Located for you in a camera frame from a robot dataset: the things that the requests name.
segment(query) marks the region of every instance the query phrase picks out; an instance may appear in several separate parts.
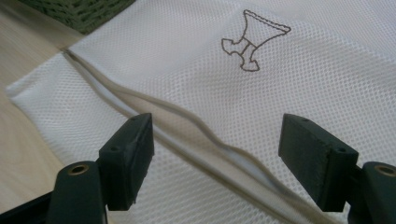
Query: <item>white mesh laundry bag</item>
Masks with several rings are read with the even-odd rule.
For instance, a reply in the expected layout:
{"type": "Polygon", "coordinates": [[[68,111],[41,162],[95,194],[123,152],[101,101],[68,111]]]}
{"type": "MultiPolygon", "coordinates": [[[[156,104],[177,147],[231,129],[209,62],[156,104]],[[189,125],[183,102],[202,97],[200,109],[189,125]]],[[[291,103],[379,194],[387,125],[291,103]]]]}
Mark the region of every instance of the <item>white mesh laundry bag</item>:
{"type": "Polygon", "coordinates": [[[320,213],[277,156],[282,116],[314,120],[358,165],[394,165],[395,9],[137,1],[7,93],[65,164],[95,160],[128,117],[153,114],[156,155],[116,222],[346,222],[347,207],[320,213]]]}

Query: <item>laundry symbol icon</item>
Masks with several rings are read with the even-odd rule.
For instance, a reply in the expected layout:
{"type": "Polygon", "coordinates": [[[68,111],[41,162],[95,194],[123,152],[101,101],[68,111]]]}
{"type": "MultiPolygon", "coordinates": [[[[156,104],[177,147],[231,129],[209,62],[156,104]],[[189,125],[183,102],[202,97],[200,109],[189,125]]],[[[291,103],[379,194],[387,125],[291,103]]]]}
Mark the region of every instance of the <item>laundry symbol icon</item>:
{"type": "Polygon", "coordinates": [[[259,64],[253,59],[254,52],[268,41],[286,35],[291,28],[286,25],[269,21],[256,13],[245,10],[245,30],[237,41],[221,39],[222,49],[229,55],[236,53],[242,59],[240,67],[247,72],[260,70],[259,64]]]}

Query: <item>wooden table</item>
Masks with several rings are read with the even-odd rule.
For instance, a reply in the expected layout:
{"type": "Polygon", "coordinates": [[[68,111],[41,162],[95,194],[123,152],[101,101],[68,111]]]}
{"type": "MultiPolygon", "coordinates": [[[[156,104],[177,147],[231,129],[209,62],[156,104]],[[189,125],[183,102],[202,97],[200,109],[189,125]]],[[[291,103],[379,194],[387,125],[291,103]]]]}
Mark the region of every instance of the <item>wooden table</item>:
{"type": "Polygon", "coordinates": [[[20,2],[0,1],[0,213],[50,192],[63,167],[4,90],[82,37],[20,2]]]}

